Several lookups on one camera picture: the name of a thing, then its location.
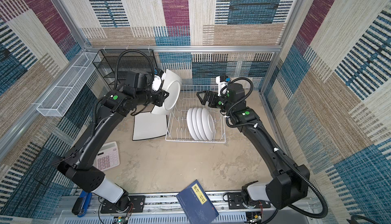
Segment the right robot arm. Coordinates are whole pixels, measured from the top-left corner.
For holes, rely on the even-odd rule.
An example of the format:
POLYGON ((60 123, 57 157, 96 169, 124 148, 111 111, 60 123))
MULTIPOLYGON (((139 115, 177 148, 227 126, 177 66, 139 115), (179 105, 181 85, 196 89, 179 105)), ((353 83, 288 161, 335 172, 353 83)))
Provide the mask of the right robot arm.
POLYGON ((277 145, 263 126, 257 113, 247 106, 246 92, 239 83, 228 83, 218 92, 201 91, 197 97, 202 105, 220 109, 226 125, 237 128, 253 144, 266 163, 272 181, 266 185, 251 182, 242 187, 244 204, 253 206, 255 201, 269 201, 276 209, 290 207, 298 212, 294 203, 308 195, 310 172, 305 165, 299 166, 277 145))

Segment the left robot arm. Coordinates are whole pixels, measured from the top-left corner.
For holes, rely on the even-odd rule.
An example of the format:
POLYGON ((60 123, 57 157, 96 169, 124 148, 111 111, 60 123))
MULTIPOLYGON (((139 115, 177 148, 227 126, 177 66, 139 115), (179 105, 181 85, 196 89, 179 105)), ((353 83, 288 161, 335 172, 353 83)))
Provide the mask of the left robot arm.
POLYGON ((161 107, 169 93, 163 90, 166 72, 156 68, 152 73, 130 71, 126 80, 96 100, 92 122, 79 140, 62 158, 56 157, 52 165, 87 193, 112 203, 116 212, 130 208, 128 192, 107 179, 105 173, 94 166, 102 146, 127 116, 136 115, 137 106, 153 104, 161 107))

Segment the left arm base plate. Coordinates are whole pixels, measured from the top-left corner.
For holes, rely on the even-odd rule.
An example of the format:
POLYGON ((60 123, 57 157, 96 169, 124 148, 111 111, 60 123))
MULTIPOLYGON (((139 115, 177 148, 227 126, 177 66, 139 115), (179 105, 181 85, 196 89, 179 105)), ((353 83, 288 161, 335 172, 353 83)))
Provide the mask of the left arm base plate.
POLYGON ((100 214, 141 213, 144 209, 146 196, 122 197, 117 203, 104 200, 100 214))

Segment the white square plate black rim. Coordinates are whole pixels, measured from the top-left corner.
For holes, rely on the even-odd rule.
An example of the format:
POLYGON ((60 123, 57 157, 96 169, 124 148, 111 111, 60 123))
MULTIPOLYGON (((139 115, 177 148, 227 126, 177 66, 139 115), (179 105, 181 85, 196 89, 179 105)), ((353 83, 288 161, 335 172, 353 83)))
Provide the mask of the white square plate black rim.
POLYGON ((140 113, 134 118, 132 140, 140 141, 165 136, 167 127, 166 115, 155 115, 149 112, 140 113))

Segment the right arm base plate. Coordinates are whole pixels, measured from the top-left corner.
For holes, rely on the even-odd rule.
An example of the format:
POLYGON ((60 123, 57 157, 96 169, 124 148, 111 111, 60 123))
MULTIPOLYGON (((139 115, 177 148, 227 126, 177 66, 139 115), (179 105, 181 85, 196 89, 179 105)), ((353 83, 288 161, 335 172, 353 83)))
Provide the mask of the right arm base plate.
POLYGON ((223 200, 228 203, 229 209, 261 209, 271 208, 268 201, 254 201, 243 192, 226 192, 223 200))

